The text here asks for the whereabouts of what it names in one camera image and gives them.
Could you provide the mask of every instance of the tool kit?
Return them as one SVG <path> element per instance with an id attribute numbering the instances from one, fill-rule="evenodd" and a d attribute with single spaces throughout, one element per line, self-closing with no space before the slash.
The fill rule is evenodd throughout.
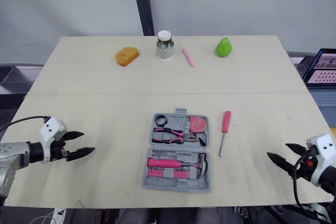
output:
<path id="1" fill-rule="evenodd" d="M 209 121 L 203 115 L 157 113 L 151 124 L 142 185 L 149 189 L 206 193 L 211 188 Z"/>

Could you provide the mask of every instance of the hammer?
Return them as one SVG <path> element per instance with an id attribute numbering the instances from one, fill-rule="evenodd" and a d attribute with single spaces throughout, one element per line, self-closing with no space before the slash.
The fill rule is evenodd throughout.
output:
<path id="1" fill-rule="evenodd" d="M 180 168 L 182 166 L 194 166 L 194 167 L 201 169 L 201 172 L 198 176 L 198 178 L 200 178 L 205 174 L 206 168 L 207 168 L 207 162 L 205 160 L 205 157 L 206 157 L 205 153 L 200 153 L 199 163 L 196 163 L 196 164 L 183 163 L 182 161 L 178 161 L 178 160 L 149 158 L 148 167 Z"/>

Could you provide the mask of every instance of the screwdriver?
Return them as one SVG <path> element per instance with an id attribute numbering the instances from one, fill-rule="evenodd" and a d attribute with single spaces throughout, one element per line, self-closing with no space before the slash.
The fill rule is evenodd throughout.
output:
<path id="1" fill-rule="evenodd" d="M 229 131 L 229 124 L 230 124 L 230 119 L 231 119 L 231 111 L 226 111 L 223 116 L 223 122 L 222 122 L 222 145 L 221 148 L 219 149 L 219 156 L 222 157 L 223 151 L 224 151 L 224 137 L 225 133 L 228 133 Z"/>

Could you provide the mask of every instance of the gray wall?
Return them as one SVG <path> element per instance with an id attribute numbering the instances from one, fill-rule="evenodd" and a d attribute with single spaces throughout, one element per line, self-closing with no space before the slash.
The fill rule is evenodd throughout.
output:
<path id="1" fill-rule="evenodd" d="M 142 35 L 135 0 L 0 0 L 0 65 L 44 63 L 60 36 Z"/>
<path id="2" fill-rule="evenodd" d="M 151 0 L 173 35 L 278 35 L 290 51 L 336 48 L 336 0 Z"/>

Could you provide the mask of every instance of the laptop screen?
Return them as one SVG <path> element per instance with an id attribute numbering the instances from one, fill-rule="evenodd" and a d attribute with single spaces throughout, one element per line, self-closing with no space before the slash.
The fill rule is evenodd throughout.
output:
<path id="1" fill-rule="evenodd" d="M 309 87 L 336 87 L 336 49 L 320 49 L 303 79 Z"/>

